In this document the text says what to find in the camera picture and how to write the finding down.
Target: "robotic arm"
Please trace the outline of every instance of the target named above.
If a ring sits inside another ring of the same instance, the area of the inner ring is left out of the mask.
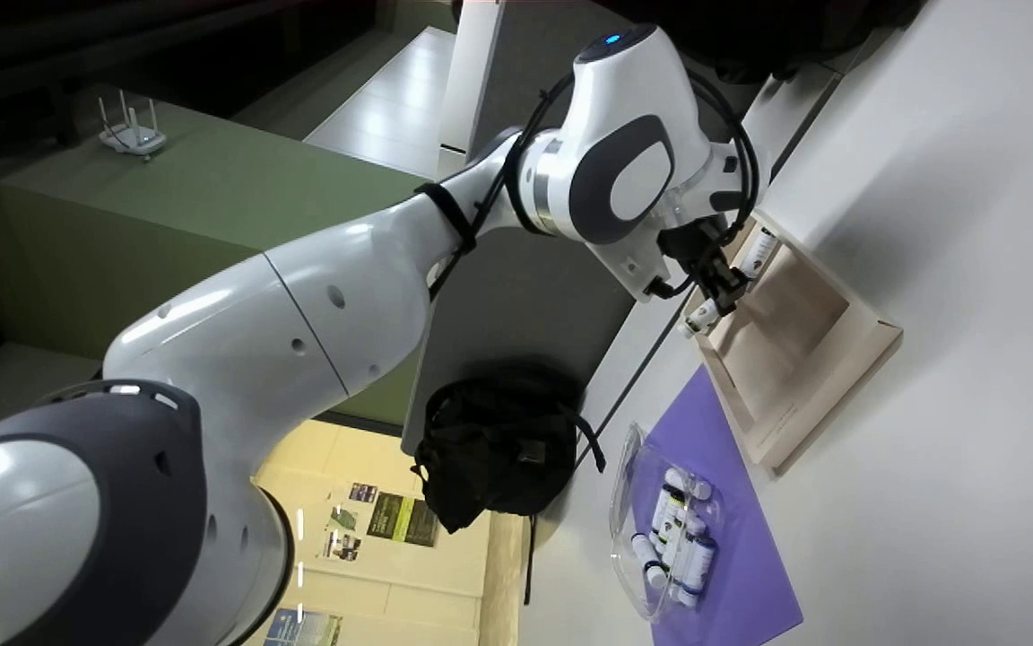
[[[466,235],[451,211],[472,235],[582,241],[634,297],[666,282],[662,247],[714,294],[704,222],[742,219],[736,154],[704,136],[661,28],[589,44],[559,129],[508,136],[429,193],[208,277],[121,330],[102,386],[0,424],[0,642],[251,635],[289,576],[289,529],[251,474],[420,345],[429,277]],[[723,277],[740,294],[745,272]]]

